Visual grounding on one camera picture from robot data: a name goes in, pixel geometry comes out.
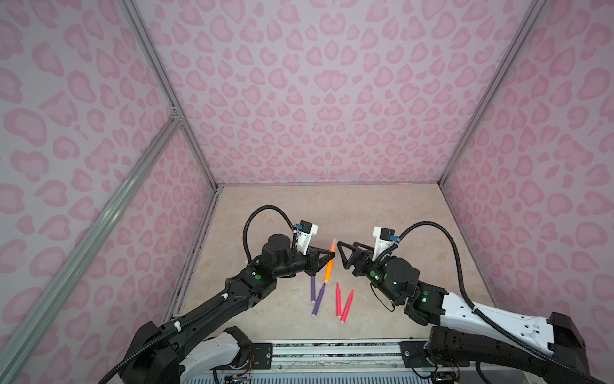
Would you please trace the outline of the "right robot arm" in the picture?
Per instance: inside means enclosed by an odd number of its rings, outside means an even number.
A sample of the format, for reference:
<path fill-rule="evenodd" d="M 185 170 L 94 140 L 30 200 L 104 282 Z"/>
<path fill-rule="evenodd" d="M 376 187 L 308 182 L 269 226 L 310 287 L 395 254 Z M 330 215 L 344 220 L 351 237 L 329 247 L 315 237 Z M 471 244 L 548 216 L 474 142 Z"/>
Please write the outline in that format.
<path fill-rule="evenodd" d="M 510 366 L 547 383 L 595 383 L 586 343 L 572 319 L 547 318 L 489 307 L 422 282 L 420 272 L 396 256 L 374 258 L 374 248 L 337 243 L 343 267 L 368 278 L 393 308 L 421 326 L 431 326 L 425 353 L 435 363 L 474 361 Z"/>

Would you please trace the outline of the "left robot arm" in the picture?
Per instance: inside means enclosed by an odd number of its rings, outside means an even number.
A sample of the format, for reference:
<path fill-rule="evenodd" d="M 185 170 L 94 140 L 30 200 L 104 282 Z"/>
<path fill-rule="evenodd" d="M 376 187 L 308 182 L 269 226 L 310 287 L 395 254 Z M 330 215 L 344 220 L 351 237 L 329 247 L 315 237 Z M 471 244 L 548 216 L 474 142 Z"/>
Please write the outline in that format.
<path fill-rule="evenodd" d="M 196 309 L 161 326 L 148 322 L 134 336 L 125 357 L 100 380 L 118 375 L 124 383 L 179 383 L 188 371 L 189 353 L 219 326 L 255 307 L 277 287 L 278 279 L 304 272 L 314 276 L 334 259 L 334 252 L 307 246 L 298 249 L 297 235 L 271 235 L 262 252 L 224 289 Z"/>

